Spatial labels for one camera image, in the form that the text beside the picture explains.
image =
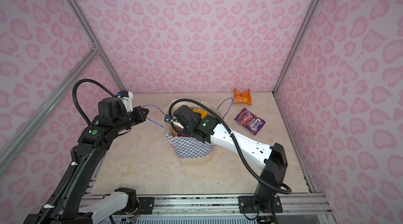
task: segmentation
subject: white cable tie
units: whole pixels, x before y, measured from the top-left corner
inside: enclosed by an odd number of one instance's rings
[[[55,205],[45,204],[43,208],[55,208]]]

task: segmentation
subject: blue and white checkered pattern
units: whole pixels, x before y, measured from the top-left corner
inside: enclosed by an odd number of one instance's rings
[[[180,158],[202,158],[209,155],[215,147],[213,143],[202,143],[194,137],[174,137],[164,134]]]

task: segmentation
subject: pink heart pattern wallpaper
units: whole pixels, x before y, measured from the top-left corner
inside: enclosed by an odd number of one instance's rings
[[[133,92],[272,91],[311,0],[78,0]]]
[[[0,153],[91,45],[65,0],[0,0]]]
[[[111,92],[118,92],[98,58],[83,78],[94,79]],[[81,84],[77,91],[81,108],[91,120],[98,115],[98,102],[106,97],[109,95],[92,83]],[[77,145],[86,126],[69,92],[1,176],[1,223],[23,223],[27,214],[39,211],[71,163],[70,149]]]
[[[280,89],[339,224],[403,222],[403,0],[322,0]]]

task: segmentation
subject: blue rope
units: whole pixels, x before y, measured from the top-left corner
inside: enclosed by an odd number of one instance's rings
[[[156,107],[157,109],[159,109],[159,110],[161,111],[162,114],[164,114],[164,112],[163,112],[160,108],[158,108],[157,106],[155,106],[155,105],[148,104],[148,105],[144,105],[143,108],[144,108],[145,106],[153,106],[153,107]],[[151,120],[151,119],[149,119],[149,118],[147,118],[147,119],[150,120],[151,122],[155,123],[156,125],[159,125],[159,126],[161,126],[162,128],[164,128],[164,126],[160,125],[159,123],[154,122],[153,120]]]
[[[231,104],[229,105],[229,108],[228,108],[227,112],[226,112],[225,115],[222,117],[223,119],[224,119],[224,117],[228,114],[228,111],[231,109],[232,103],[234,102],[234,98],[229,97],[229,98],[225,99],[225,100],[217,107],[217,110],[219,110],[219,107],[220,107],[225,101],[227,101],[228,99],[231,99],[232,102],[231,102]]]

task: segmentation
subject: purple snack bag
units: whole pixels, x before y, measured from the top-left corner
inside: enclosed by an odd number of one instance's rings
[[[252,112],[248,111],[246,108],[243,108],[243,110],[241,110],[241,112],[235,118],[235,121],[242,124],[254,135],[256,135],[266,123],[263,119],[255,116]]]

